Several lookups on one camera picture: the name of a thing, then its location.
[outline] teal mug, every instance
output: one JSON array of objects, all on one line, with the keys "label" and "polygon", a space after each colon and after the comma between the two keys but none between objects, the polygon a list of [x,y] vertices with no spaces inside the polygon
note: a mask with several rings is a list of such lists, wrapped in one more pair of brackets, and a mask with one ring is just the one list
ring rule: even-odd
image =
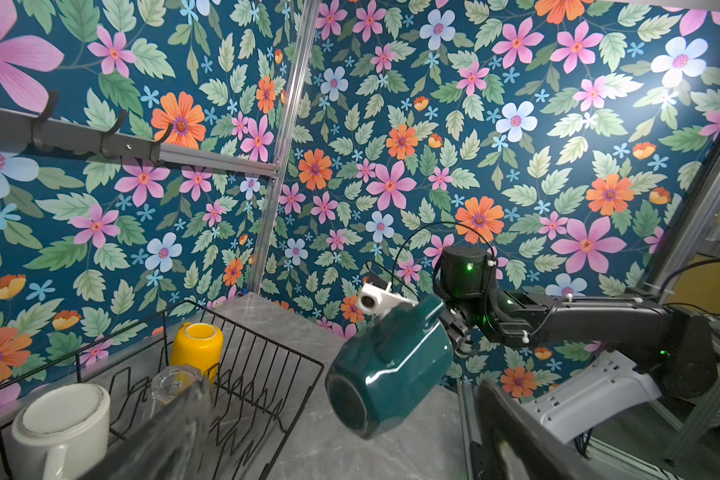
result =
[{"label": "teal mug", "polygon": [[401,304],[349,339],[326,374],[336,416],[371,438],[400,425],[451,366],[453,349],[438,319],[442,299]]}]

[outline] wall hook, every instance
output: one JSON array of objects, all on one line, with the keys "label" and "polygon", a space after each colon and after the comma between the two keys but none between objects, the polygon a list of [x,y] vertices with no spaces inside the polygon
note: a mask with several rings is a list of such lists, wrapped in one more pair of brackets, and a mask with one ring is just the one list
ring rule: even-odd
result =
[{"label": "wall hook", "polygon": [[112,152],[110,152],[108,149],[104,148],[104,141],[106,139],[108,139],[109,137],[111,137],[112,135],[114,135],[120,129],[120,127],[123,126],[123,124],[125,123],[125,119],[127,117],[128,117],[128,110],[121,109],[117,115],[117,120],[115,121],[115,124],[112,125],[112,128],[110,128],[109,130],[107,130],[101,134],[101,144],[99,145],[99,152],[101,152],[102,157],[109,158],[109,159],[115,157],[115,155],[112,154]]},{"label": "wall hook", "polygon": [[152,145],[150,146],[150,160],[152,160],[154,164],[160,160],[160,144],[162,144],[165,140],[168,140],[172,131],[173,124],[168,124],[168,128],[166,128],[166,132],[163,136],[152,142]]},{"label": "wall hook", "polygon": [[34,147],[37,148],[39,151],[49,152],[54,148],[53,145],[46,145],[45,142],[43,142],[42,133],[43,125],[45,125],[45,121],[54,114],[54,110],[56,110],[56,105],[58,105],[59,103],[59,98],[61,98],[61,94],[58,90],[49,91],[48,101],[45,104],[45,108],[34,120],[32,120],[32,123],[30,125],[32,143],[34,144]]}]

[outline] mug handle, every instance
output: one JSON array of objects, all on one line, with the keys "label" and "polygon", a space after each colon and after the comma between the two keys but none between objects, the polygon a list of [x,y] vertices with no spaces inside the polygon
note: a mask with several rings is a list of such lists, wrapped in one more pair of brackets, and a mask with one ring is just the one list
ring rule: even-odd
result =
[{"label": "mug handle", "polygon": [[63,480],[64,458],[67,456],[68,449],[68,445],[61,444],[48,450],[48,455],[45,457],[43,480]]}]

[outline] black wire dish rack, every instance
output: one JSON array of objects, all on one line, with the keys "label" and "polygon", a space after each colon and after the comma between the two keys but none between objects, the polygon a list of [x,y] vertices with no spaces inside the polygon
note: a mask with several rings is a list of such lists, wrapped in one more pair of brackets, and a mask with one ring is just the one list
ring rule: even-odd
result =
[{"label": "black wire dish rack", "polygon": [[[149,418],[151,381],[168,366],[170,347],[169,315],[173,309],[192,305],[200,312],[186,321],[204,322],[218,326],[225,337],[219,375],[211,386],[212,422],[198,478],[266,478],[280,451],[296,426],[324,365],[313,358],[221,316],[204,306],[184,300],[158,312],[142,322],[86,345],[76,352],[49,362],[9,382],[0,390],[74,357],[74,381],[95,382],[108,387],[110,404],[110,450],[129,438]],[[96,369],[86,368],[80,356],[86,350],[109,338],[148,323],[153,328],[162,322],[163,331],[141,340],[112,355],[111,361]],[[12,419],[0,418],[0,460],[8,478],[12,478],[9,454],[6,452],[4,430]]]}]

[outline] yellow cup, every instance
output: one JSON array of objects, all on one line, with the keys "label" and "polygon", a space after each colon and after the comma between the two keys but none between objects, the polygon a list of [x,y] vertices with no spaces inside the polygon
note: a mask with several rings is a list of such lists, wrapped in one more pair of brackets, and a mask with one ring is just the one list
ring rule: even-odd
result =
[{"label": "yellow cup", "polygon": [[200,370],[213,384],[219,371],[224,335],[208,323],[184,323],[173,339],[171,365],[190,365]]}]

